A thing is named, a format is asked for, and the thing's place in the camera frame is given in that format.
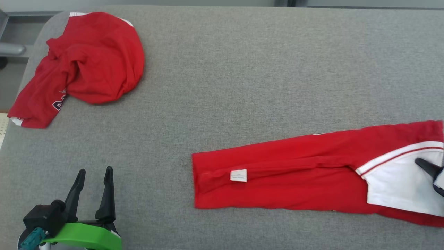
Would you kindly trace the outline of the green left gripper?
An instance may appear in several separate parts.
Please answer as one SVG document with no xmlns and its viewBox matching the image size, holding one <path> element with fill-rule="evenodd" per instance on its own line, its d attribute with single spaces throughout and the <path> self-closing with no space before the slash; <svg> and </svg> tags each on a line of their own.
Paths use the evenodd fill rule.
<svg viewBox="0 0 444 250">
<path fill-rule="evenodd" d="M 81 169 L 65 199 L 67 223 L 57 236 L 46 237 L 42 244 L 59 243 L 87 250 L 122 250 L 122 240 L 113 223 L 116 219 L 113 169 L 111 166 L 106 168 L 104 191 L 95 213 L 97 221 L 77 222 L 79 196 L 84 188 L 85 176 L 86 170 Z"/>
</svg>

